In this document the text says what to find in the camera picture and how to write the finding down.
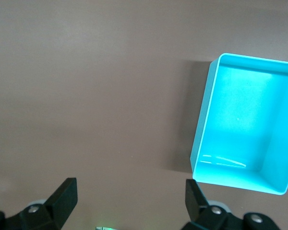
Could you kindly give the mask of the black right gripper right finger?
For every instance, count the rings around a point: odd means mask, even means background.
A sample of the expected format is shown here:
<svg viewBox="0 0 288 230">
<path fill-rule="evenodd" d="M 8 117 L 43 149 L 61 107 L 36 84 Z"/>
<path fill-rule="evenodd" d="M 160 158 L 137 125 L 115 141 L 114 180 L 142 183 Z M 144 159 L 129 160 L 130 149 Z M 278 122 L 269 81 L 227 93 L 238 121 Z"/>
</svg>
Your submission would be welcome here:
<svg viewBox="0 0 288 230">
<path fill-rule="evenodd" d="M 184 230 L 278 230 L 280 227 L 267 215 L 248 212 L 243 218 L 232 214 L 222 202 L 207 200 L 199 184 L 187 179 L 185 184 L 185 206 L 190 222 Z"/>
</svg>

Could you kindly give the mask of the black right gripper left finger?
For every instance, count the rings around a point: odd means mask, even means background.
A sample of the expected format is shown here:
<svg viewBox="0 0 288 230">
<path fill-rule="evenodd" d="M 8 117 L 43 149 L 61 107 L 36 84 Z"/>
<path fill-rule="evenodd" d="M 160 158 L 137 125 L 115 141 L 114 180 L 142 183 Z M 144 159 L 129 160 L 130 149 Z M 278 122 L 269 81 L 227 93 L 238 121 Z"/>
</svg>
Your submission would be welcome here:
<svg viewBox="0 0 288 230">
<path fill-rule="evenodd" d="M 76 204 L 77 179 L 67 178 L 45 201 L 35 201 L 9 218 L 0 211 L 0 230 L 60 230 Z"/>
</svg>

